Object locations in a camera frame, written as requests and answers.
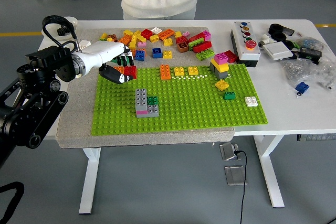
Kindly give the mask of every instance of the table leg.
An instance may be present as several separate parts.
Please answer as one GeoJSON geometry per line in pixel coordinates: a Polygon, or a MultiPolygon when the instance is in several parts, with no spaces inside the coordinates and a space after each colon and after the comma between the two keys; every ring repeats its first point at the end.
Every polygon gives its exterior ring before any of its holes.
{"type": "Polygon", "coordinates": [[[89,158],[86,169],[82,199],[80,201],[79,214],[90,214],[92,210],[93,196],[95,194],[96,179],[99,165],[101,148],[84,148],[86,156],[89,158]]]}
{"type": "Polygon", "coordinates": [[[284,135],[254,136],[257,151],[273,207],[284,207],[280,188],[269,154],[279,144],[284,135]]]}

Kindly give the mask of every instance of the red button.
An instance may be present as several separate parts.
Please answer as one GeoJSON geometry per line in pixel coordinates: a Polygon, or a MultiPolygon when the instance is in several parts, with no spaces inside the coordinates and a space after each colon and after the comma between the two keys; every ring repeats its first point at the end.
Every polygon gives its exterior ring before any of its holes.
{"type": "Polygon", "coordinates": [[[245,42],[245,45],[248,49],[253,49],[256,47],[257,43],[254,40],[248,40],[245,42]]]}

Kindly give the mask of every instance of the yellow lego brick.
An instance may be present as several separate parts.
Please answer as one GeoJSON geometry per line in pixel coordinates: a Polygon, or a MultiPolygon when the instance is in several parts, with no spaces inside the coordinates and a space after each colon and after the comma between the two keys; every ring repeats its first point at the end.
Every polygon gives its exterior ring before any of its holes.
{"type": "Polygon", "coordinates": [[[172,39],[163,39],[163,45],[168,47],[173,45],[173,40],[172,39]]]}
{"type": "Polygon", "coordinates": [[[101,37],[100,37],[100,39],[107,39],[107,34],[106,33],[103,33],[102,35],[101,35],[101,37]]]}
{"type": "Polygon", "coordinates": [[[184,76],[184,69],[183,67],[176,67],[174,68],[175,76],[184,76]]]}
{"type": "Polygon", "coordinates": [[[141,35],[137,35],[136,38],[141,42],[146,42],[146,38],[142,37],[141,35]]]}
{"type": "Polygon", "coordinates": [[[134,41],[131,41],[130,44],[129,44],[129,48],[132,50],[132,49],[135,49],[136,48],[136,42],[134,41]]]}
{"type": "Polygon", "coordinates": [[[175,39],[179,38],[179,37],[182,37],[182,34],[180,31],[176,31],[175,32],[175,39]]]}
{"type": "Polygon", "coordinates": [[[173,58],[173,53],[171,51],[163,51],[163,59],[172,59],[173,58]]]}
{"type": "Polygon", "coordinates": [[[217,82],[215,84],[216,88],[218,88],[219,90],[223,91],[225,89],[227,89],[229,87],[229,83],[227,83],[224,80],[220,80],[219,82],[217,82]]]}
{"type": "Polygon", "coordinates": [[[198,68],[197,67],[188,67],[188,73],[190,76],[198,75],[198,68]]]}
{"type": "Polygon", "coordinates": [[[158,35],[153,35],[151,37],[149,37],[149,40],[151,41],[151,43],[157,42],[160,40],[160,38],[158,37],[158,35]]]}
{"type": "Polygon", "coordinates": [[[228,63],[218,65],[218,63],[214,59],[211,59],[210,62],[215,66],[215,68],[217,68],[217,70],[220,73],[223,73],[223,72],[226,72],[226,71],[229,70],[229,64],[228,63]]]}
{"type": "Polygon", "coordinates": [[[129,30],[125,30],[125,31],[124,31],[124,35],[132,36],[132,35],[133,35],[133,32],[132,32],[132,31],[129,31],[129,30]]]}

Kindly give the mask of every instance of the yellow floor stripe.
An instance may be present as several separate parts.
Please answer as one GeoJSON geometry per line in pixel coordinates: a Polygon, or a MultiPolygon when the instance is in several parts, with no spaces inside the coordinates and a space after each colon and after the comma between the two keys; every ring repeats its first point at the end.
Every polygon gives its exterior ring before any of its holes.
{"type": "Polygon", "coordinates": [[[322,27],[322,28],[325,28],[325,27],[336,27],[336,24],[315,24],[316,27],[322,27]]]}
{"type": "Polygon", "coordinates": [[[24,33],[0,33],[0,37],[39,36],[39,35],[42,35],[40,31],[27,31],[24,33]]]}

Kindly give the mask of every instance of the gray pants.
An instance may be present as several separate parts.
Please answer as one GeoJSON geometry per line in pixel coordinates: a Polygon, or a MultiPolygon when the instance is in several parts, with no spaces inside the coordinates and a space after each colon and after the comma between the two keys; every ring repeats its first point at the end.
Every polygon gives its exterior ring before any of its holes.
{"type": "Polygon", "coordinates": [[[134,19],[136,20],[141,20],[141,19],[188,20],[188,19],[195,19],[195,13],[196,13],[196,6],[186,12],[176,14],[174,16],[162,17],[162,18],[136,18],[124,12],[124,20],[134,20],[134,19]]]}

